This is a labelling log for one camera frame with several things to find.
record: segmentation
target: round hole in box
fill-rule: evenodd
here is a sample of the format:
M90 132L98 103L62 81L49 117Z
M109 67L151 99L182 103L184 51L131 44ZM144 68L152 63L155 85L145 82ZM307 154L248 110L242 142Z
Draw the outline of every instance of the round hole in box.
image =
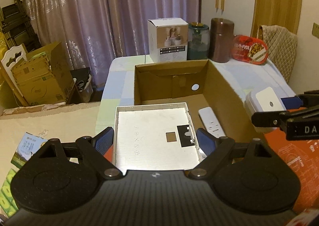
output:
M192 85L192 90L193 90L193 91L196 91L196 90L198 90L198 89L199 89L199 85L198 85L198 84Z

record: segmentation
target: curtain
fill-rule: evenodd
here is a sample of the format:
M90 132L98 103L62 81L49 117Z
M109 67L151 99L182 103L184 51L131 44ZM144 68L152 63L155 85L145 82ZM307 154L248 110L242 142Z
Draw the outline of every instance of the curtain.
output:
M90 67L105 85L116 57L149 53L147 20L198 21L199 0L23 0L43 45L62 41L72 69Z

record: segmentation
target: white power strip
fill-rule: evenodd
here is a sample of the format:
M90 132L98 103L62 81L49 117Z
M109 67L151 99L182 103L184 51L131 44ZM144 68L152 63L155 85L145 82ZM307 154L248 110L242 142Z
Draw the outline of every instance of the white power strip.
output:
M221 136L226 136L223 128L221 127L216 115L210 107L200 109L198 111L200 118L205 126L206 131L211 135L219 138Z

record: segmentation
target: power outlet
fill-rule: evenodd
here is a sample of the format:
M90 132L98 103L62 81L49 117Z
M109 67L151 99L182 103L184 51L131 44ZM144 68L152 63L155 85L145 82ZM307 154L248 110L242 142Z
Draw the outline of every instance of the power outlet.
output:
M312 27L312 35L319 39L319 25L316 23L314 23L314 26Z

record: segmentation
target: red bag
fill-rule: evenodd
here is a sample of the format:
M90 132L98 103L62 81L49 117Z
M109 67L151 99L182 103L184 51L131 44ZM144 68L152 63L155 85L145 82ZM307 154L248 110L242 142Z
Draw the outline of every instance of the red bag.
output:
M239 61L260 65L268 58L268 47L260 39L238 35L234 39L232 57Z

